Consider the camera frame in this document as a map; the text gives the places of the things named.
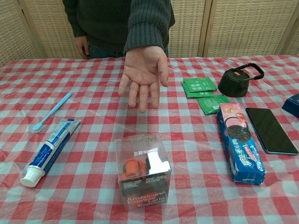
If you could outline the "person's right hand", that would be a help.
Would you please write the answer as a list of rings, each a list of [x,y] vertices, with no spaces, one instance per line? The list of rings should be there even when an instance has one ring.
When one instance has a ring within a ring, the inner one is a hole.
[[[79,54],[84,59],[91,58],[89,54],[89,42],[86,36],[75,37],[75,45],[77,47]]]

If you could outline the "person's open left hand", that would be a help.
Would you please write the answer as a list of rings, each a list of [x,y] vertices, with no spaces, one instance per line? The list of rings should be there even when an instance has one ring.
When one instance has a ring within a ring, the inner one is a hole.
[[[159,107],[160,85],[167,87],[169,78],[168,59],[159,46],[140,47],[126,52],[124,70],[118,88],[119,96],[125,94],[129,86],[128,105],[136,106],[139,94],[138,108],[145,113],[148,108],[148,98],[151,94],[152,107]]]

